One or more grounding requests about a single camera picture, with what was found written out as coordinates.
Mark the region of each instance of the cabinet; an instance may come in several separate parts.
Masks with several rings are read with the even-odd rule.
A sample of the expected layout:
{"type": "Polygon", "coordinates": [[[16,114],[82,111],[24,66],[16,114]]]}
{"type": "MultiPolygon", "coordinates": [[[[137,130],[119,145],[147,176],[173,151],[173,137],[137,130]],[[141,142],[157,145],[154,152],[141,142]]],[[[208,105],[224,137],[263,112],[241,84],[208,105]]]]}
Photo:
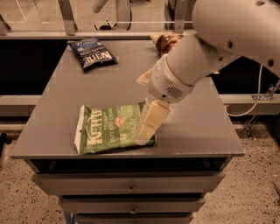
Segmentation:
{"type": "Polygon", "coordinates": [[[171,105],[153,147],[80,156],[74,146],[80,107],[140,102],[148,93],[137,76],[158,60],[149,41],[103,44],[119,62],[89,71],[66,49],[11,156],[24,159],[33,181],[57,195],[79,222],[189,223],[224,178],[226,165],[244,154],[217,90],[205,78],[171,105]]]}

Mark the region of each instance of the drawer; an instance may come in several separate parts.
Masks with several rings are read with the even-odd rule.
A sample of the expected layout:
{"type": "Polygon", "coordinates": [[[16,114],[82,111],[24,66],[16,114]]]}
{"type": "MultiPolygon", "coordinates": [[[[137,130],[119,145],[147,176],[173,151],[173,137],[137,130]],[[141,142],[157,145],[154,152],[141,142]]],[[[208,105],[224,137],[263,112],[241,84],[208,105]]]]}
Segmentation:
{"type": "Polygon", "coordinates": [[[205,203],[203,198],[187,197],[184,194],[61,197],[59,204],[69,214],[154,214],[198,212],[205,203]]]}
{"type": "Polygon", "coordinates": [[[77,214],[79,223],[94,224],[188,224],[193,219],[189,213],[160,214],[77,214]]]}
{"type": "Polygon", "coordinates": [[[222,171],[35,174],[33,181],[49,195],[207,193],[224,176],[222,171]]]}

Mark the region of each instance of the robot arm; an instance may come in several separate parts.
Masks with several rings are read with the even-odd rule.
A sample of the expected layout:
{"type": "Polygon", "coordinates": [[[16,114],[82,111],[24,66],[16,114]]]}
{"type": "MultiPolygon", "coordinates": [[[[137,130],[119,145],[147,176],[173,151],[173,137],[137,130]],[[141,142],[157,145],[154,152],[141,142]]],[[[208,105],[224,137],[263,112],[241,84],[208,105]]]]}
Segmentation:
{"type": "Polygon", "coordinates": [[[239,56],[255,60],[280,78],[280,7],[270,0],[197,0],[194,30],[151,69],[149,91],[179,102],[203,77],[239,56]]]}

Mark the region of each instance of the gray tabletop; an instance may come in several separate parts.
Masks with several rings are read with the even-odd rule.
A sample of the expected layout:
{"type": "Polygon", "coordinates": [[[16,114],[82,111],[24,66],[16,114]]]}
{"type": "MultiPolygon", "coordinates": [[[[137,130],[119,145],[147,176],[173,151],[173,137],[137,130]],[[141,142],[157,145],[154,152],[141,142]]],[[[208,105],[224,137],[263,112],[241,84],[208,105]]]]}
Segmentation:
{"type": "Polygon", "coordinates": [[[87,72],[71,48],[63,54],[27,126],[13,149],[13,158],[187,158],[240,156],[244,149],[210,78],[202,80],[157,131],[157,145],[110,150],[80,156],[74,133],[82,105],[103,109],[133,104],[150,96],[137,77],[158,60],[152,41],[111,40],[102,43],[118,63],[87,72]]]}

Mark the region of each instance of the drawer handle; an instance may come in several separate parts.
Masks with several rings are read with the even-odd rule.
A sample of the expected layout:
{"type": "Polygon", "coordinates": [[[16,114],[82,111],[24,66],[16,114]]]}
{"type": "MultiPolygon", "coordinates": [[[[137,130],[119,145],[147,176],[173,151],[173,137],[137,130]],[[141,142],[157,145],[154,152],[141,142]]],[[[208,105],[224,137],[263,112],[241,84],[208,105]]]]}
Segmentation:
{"type": "Polygon", "coordinates": [[[127,193],[135,193],[135,189],[133,189],[133,186],[131,185],[130,187],[129,187],[129,189],[127,190],[127,193]]]}
{"type": "Polygon", "coordinates": [[[131,213],[131,214],[137,214],[137,211],[136,211],[135,208],[133,207],[130,213],[131,213]]]}

